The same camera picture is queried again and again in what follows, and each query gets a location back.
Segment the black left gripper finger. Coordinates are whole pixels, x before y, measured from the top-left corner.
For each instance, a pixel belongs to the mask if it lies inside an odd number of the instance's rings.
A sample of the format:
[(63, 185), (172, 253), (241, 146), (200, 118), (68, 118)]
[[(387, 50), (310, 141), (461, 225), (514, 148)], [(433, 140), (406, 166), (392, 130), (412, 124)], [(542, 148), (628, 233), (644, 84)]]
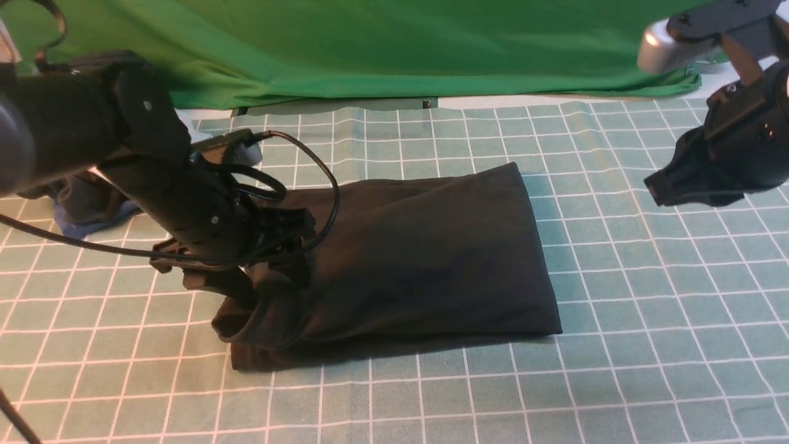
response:
[(253, 309), (259, 300), (253, 281), (239, 268), (183, 269), (182, 283), (187, 290), (219, 294), (248, 309)]

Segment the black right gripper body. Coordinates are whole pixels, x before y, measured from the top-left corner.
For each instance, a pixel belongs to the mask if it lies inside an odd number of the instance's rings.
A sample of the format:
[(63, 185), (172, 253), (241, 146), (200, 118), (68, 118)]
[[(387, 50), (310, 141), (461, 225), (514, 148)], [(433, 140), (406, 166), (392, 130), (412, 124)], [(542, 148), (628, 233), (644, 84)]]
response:
[(704, 123), (676, 142), (673, 158), (645, 178), (658, 206), (728, 206), (788, 178), (786, 62), (753, 84), (724, 85), (706, 103)]

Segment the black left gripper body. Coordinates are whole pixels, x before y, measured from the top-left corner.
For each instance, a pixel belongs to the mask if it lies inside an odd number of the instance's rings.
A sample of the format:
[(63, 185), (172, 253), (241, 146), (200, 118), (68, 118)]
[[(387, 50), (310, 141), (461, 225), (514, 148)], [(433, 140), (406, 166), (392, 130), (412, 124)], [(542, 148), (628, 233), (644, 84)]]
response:
[(268, 256), (278, 260), (297, 251), (302, 239), (313, 238), (315, 225), (304, 208), (257, 208), (209, 216), (154, 245), (154, 253), (174, 258), (151, 258), (149, 264), (160, 273), (173, 268), (214, 272), (265, 262)]

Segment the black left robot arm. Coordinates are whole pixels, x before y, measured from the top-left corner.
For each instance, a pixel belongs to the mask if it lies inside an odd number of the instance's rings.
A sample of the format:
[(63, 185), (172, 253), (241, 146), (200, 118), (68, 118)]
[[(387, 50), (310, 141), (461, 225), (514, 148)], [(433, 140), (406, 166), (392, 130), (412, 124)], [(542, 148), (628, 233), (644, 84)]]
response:
[(307, 210), (279, 207), (287, 189), (237, 149), (277, 131), (243, 129), (208, 139), (206, 158), (190, 141), (170, 95), (143, 63), (110, 63), (82, 73), (61, 70), (19, 78), (2, 64), (2, 195), (27, 191), (96, 168), (170, 238), (152, 250), (99, 245), (146, 257), (159, 273), (183, 270), (186, 289), (212, 290), (255, 306), (247, 269), (265, 263), (269, 278), (293, 290), (312, 280)]

